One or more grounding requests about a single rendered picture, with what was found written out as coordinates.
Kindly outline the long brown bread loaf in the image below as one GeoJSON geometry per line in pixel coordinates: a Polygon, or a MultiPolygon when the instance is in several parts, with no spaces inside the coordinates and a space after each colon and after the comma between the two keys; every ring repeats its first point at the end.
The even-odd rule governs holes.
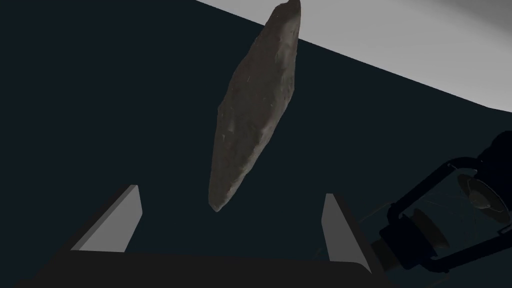
{"type": "Polygon", "coordinates": [[[215,212],[234,196],[291,101],[301,14],[300,0],[274,8],[218,106],[208,184],[215,212]]]}

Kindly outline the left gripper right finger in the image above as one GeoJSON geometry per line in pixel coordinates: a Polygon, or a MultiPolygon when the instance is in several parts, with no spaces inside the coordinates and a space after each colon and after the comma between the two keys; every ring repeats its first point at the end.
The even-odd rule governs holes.
{"type": "Polygon", "coordinates": [[[325,194],[321,225],[330,262],[356,263],[373,275],[383,268],[343,197],[325,194]]]}

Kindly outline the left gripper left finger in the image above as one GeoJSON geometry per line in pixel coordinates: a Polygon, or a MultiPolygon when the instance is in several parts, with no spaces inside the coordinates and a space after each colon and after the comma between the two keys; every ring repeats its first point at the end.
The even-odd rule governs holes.
{"type": "Polygon", "coordinates": [[[62,252],[125,252],[143,215],[139,186],[123,185],[61,248],[62,252]]]}

